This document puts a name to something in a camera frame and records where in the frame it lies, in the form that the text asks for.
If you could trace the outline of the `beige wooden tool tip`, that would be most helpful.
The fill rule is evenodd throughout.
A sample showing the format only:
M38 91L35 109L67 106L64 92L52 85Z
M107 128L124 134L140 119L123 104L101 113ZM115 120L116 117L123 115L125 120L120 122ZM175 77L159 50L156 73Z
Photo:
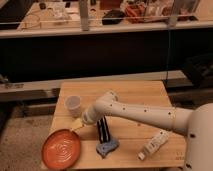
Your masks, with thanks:
M71 131L81 129L83 127L84 127L83 122L80 119L77 119L71 124Z

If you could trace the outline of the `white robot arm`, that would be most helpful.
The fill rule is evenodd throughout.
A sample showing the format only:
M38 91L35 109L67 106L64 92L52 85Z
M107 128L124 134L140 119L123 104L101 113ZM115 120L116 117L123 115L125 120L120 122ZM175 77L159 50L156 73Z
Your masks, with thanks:
M74 122L74 128L92 125L104 116L125 118L186 137L183 171L213 171L213 103L192 110L128 104L108 91L95 100Z

